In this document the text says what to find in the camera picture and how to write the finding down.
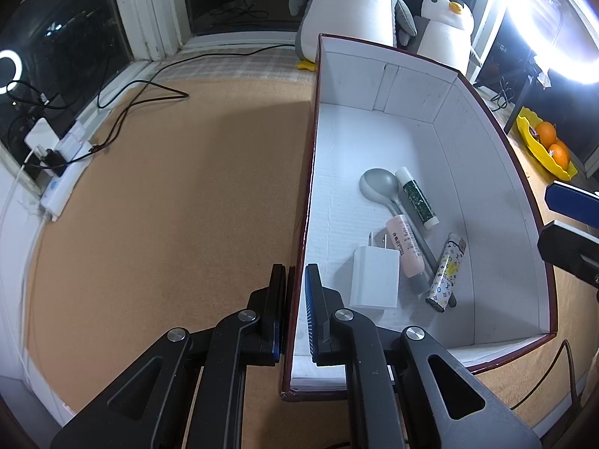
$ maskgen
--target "large plush penguin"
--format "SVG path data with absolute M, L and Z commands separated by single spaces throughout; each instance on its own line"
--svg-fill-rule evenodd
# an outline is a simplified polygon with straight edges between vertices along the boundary
M 321 33 L 396 46 L 397 23 L 406 39 L 416 35 L 414 20 L 402 0 L 289 0 L 292 15 L 302 8 L 304 18 L 295 39 L 301 60 L 314 62 Z
M 424 0 L 422 18 L 415 18 L 418 37 L 408 50 L 466 74 L 470 58 L 482 65 L 472 49 L 474 18 L 466 5 L 450 0 Z

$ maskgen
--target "orange fruit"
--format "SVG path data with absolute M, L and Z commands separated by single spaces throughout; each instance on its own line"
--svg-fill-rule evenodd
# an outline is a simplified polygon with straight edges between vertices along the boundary
M 557 140 L 557 134 L 555 133 L 555 128 L 549 121 L 541 121 L 537 126 L 534 127 L 538 133 L 538 141 L 541 142 L 547 150 L 549 147 L 555 143 Z
M 553 157 L 555 163 L 564 169 L 564 171 L 568 168 L 568 165 L 570 164 L 568 153 L 557 143 L 554 143 L 549 147 L 549 155 Z
M 558 138 L 557 140 L 555 140 L 555 145 L 559 145 L 561 146 L 561 148 L 564 149 L 565 156 L 568 158 L 568 163 L 570 163 L 570 150 L 568 150 L 568 147 L 565 146 L 565 143 Z

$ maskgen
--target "yellow fruit plate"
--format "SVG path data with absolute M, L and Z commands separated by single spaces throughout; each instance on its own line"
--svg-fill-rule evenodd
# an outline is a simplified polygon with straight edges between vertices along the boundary
M 541 121 L 543 120 L 537 116 L 537 113 L 529 110 L 527 107 L 523 107 L 516 118 L 520 135 L 522 135 L 522 139 L 526 143 L 526 146 L 528 146 L 528 150 L 531 151 L 532 155 L 534 155 L 543 167 L 555 175 L 555 177 L 568 182 L 578 174 L 572 161 L 568 164 L 568 169 L 564 171 L 564 169 L 555 163 L 555 160 L 553 160 L 545 150 L 545 147 L 538 143 L 530 134 L 529 127 L 535 128 Z

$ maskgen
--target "yellow foot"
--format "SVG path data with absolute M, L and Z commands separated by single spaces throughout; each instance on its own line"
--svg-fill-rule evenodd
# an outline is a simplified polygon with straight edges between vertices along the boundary
M 298 64 L 295 67 L 297 67 L 298 69 L 307 69 L 312 72 L 314 72 L 316 70 L 316 64 L 314 64 L 314 62 L 310 62 L 310 61 L 298 62 Z

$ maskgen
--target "white charger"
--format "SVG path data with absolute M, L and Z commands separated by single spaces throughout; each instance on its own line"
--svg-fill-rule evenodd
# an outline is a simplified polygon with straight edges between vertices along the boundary
M 372 233 L 368 246 L 359 247 L 353 254 L 352 293 L 350 307 L 370 309 L 397 308 L 399 289 L 399 250 L 372 245 Z

